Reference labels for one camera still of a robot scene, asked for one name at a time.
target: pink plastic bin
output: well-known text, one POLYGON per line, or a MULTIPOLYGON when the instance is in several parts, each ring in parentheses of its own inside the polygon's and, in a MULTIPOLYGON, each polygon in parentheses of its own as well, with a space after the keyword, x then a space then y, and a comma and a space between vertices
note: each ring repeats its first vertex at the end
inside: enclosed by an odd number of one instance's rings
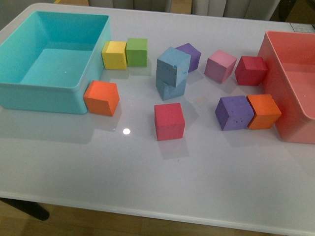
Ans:
POLYGON ((315 34, 268 31, 258 52, 262 82, 282 112, 276 126, 288 142, 315 144, 315 34))

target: table leg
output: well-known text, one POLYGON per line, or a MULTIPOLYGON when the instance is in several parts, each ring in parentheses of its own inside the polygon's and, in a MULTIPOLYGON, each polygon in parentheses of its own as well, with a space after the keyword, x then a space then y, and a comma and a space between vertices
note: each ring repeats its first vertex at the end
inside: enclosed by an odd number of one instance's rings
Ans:
POLYGON ((21 210, 26 214, 35 217, 36 219, 44 221, 49 218, 49 212, 38 203, 8 198, 0 198, 0 201, 7 203, 14 208, 17 208, 18 210, 21 210))

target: wooden floor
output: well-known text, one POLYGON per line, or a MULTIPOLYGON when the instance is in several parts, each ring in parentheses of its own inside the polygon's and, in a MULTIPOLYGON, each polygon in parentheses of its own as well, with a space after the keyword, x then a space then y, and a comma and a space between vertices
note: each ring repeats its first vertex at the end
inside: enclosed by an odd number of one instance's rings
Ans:
POLYGON ((276 236, 145 217, 42 204, 39 221, 0 202, 0 236, 276 236))

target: pink cube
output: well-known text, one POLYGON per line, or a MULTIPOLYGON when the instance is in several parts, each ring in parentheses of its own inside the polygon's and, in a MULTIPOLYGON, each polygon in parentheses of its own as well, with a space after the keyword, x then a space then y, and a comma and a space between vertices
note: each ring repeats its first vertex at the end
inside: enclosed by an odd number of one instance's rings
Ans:
POLYGON ((267 75, 268 68, 262 57, 242 56, 235 69, 239 85, 258 86, 267 75))
POLYGON ((232 74, 236 60, 236 57, 217 50, 208 58, 204 74, 221 84, 232 74))
POLYGON ((158 141, 183 137, 185 119, 180 103, 155 105, 154 113, 158 141))

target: cube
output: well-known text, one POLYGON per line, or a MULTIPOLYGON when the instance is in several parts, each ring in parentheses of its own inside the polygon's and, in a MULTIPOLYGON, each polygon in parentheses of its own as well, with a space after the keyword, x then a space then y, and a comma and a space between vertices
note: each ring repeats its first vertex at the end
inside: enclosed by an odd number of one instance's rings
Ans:
POLYGON ((221 84, 232 74, 236 60, 236 57, 217 50, 208 58, 204 74, 221 84))
POLYGON ((156 82, 157 91, 162 98, 162 100, 171 99, 174 97, 179 97, 184 95, 186 88, 186 80, 182 81, 176 88, 164 83, 162 80, 156 82))
POLYGON ((281 116, 281 111, 270 94, 248 95, 254 117, 249 129, 269 129, 281 116))
POLYGON ((201 52, 195 49, 190 43, 179 46, 176 49, 190 55, 190 66, 189 66, 188 73, 198 68, 201 52))
POLYGON ((157 80, 177 87, 187 79, 190 55, 175 48, 168 48, 157 59, 157 80))
POLYGON ((102 57, 106 69, 126 70, 127 42, 107 41, 102 49, 102 57))
POLYGON ((154 113, 158 141, 183 137, 185 119, 180 103, 155 105, 154 113))
POLYGON ((119 102, 117 85, 115 83, 93 80, 83 99, 89 112, 112 117, 119 102))
POLYGON ((222 97, 215 112, 222 130, 245 129, 254 116, 245 96, 222 97))
POLYGON ((268 68, 262 57, 242 56, 235 69, 239 85, 258 86, 267 75, 268 68))
POLYGON ((129 38, 126 47, 127 66, 146 67, 148 60, 148 40, 129 38))

